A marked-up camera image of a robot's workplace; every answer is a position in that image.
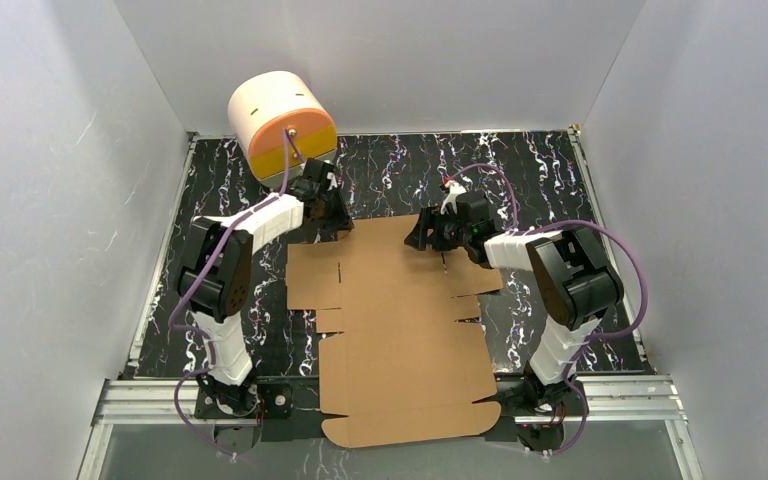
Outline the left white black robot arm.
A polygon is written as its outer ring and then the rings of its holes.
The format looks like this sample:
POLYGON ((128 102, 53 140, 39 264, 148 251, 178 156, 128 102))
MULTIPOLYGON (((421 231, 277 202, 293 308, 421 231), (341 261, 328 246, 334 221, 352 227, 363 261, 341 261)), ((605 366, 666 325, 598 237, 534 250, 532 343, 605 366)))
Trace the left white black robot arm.
POLYGON ((259 402, 240 314, 251 292, 252 257, 304 224, 331 231, 353 227, 329 161, 307 160, 298 176, 236 215, 192 221, 194 238, 183 256, 173 313, 193 314, 188 329, 202 340, 207 358, 195 380, 224 414, 247 416, 259 402))

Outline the brown cardboard box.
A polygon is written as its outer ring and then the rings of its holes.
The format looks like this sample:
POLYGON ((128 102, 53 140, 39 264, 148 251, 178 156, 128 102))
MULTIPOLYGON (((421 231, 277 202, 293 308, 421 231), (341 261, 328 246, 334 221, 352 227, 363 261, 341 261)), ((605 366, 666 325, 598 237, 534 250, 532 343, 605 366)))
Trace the brown cardboard box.
POLYGON ((320 336, 321 428, 344 448, 480 435, 501 414, 479 321, 501 275, 461 250, 406 246, 415 223, 359 220, 288 248, 287 306, 313 311, 320 336))

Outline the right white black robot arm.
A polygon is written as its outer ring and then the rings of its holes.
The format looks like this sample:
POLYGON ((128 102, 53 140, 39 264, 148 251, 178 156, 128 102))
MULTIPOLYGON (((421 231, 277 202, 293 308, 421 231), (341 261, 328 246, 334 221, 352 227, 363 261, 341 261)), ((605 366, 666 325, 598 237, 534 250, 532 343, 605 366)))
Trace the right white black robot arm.
POLYGON ((462 248, 485 269, 534 274, 548 318, 522 383, 503 396, 517 399, 521 409, 547 414, 574 390, 578 354, 624 297, 624 285, 599 240, 605 232, 581 220, 504 232, 485 194, 451 185, 441 205, 420 211, 404 243, 418 251, 462 248))

